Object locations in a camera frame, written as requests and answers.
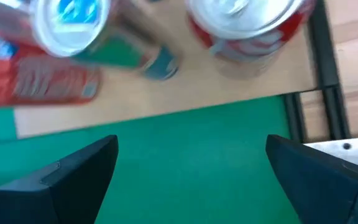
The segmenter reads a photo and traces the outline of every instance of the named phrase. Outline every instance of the red soda can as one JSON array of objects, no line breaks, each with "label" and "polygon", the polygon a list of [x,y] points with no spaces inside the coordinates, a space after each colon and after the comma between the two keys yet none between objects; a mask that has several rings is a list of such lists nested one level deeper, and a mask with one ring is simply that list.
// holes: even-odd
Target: red soda can
[{"label": "red soda can", "polygon": [[100,83],[96,67],[54,58],[0,36],[0,106],[86,103]]},{"label": "red soda can", "polygon": [[316,0],[187,0],[190,27],[231,65],[269,61],[308,20]]}]

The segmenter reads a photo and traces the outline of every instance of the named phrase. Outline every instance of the wooden surface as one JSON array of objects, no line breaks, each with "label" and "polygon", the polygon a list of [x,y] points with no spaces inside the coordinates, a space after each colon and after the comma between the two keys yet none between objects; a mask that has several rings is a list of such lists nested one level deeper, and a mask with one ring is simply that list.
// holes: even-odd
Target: wooden surface
[{"label": "wooden surface", "polygon": [[[349,125],[358,137],[358,1],[326,0],[331,21],[337,64],[346,99]],[[324,109],[318,93],[303,94],[310,139],[326,139]]]},{"label": "wooden surface", "polygon": [[164,0],[147,8],[183,50],[173,78],[156,82],[136,72],[105,69],[97,99],[84,106],[17,107],[18,138],[116,121],[190,110],[239,100],[315,88],[305,30],[288,43],[269,69],[255,78],[229,78],[214,67],[208,51],[189,31],[183,0]]}]

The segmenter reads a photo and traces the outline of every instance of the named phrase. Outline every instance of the can lid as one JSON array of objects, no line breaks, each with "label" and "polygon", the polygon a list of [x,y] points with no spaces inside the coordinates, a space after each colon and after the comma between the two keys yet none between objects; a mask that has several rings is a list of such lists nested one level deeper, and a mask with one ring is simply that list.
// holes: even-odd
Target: can lid
[{"label": "can lid", "polygon": [[55,57],[71,57],[87,48],[103,30],[111,0],[35,0],[32,25],[39,44]]},{"label": "can lid", "polygon": [[196,22],[223,39],[247,39],[288,19],[303,0],[188,0]]}]

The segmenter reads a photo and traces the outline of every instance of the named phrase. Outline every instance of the wooden board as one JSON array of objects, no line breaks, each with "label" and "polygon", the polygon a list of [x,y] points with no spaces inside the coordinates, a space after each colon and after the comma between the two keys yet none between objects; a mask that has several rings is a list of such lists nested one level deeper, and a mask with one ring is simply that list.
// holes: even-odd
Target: wooden board
[{"label": "wooden board", "polygon": [[[331,21],[337,65],[341,76],[349,125],[358,137],[358,1],[326,0]],[[304,111],[310,139],[327,139],[322,99],[318,93],[304,94]]]},{"label": "wooden board", "polygon": [[150,81],[137,72],[105,69],[97,99],[84,106],[21,106],[14,110],[17,137],[25,138],[128,119],[315,88],[306,31],[301,30],[268,70],[254,78],[221,75],[190,32],[184,0],[164,0],[147,13],[173,37],[184,55],[180,72]]}]

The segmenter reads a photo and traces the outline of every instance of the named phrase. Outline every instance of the red can label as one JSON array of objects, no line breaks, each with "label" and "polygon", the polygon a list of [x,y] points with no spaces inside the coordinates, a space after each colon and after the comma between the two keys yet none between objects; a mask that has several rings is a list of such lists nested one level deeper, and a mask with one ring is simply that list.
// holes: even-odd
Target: red can label
[{"label": "red can label", "polygon": [[212,54],[226,60],[242,62],[276,52],[308,20],[315,3],[316,0],[304,0],[300,8],[276,29],[251,39],[227,40],[216,37],[201,28],[191,14],[190,27]]},{"label": "red can label", "polygon": [[54,58],[0,36],[0,106],[86,103],[98,90],[99,69]]}]

